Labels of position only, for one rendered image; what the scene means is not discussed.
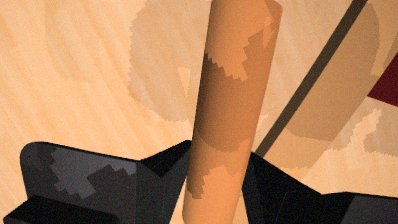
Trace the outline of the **small red cube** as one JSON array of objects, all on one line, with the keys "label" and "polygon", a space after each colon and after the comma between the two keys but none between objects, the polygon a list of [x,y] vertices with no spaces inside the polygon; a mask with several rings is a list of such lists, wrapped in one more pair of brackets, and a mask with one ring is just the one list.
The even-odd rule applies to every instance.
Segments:
[{"label": "small red cube", "polygon": [[366,96],[398,107],[398,53],[386,68]]}]

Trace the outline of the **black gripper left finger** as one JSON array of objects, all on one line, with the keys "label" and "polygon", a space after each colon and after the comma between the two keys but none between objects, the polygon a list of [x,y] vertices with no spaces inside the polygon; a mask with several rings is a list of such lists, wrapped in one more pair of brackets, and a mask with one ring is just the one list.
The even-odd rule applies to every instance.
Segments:
[{"label": "black gripper left finger", "polygon": [[113,213],[121,224],[169,224],[187,176],[191,142],[136,160],[33,141],[19,157],[26,195]]}]

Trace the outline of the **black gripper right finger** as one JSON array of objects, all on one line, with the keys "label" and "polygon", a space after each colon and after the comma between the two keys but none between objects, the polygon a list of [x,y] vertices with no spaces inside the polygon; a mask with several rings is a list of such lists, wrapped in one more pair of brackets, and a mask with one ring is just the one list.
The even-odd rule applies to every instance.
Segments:
[{"label": "black gripper right finger", "polygon": [[398,224],[398,198],[321,194],[250,152],[242,184],[249,224]]}]

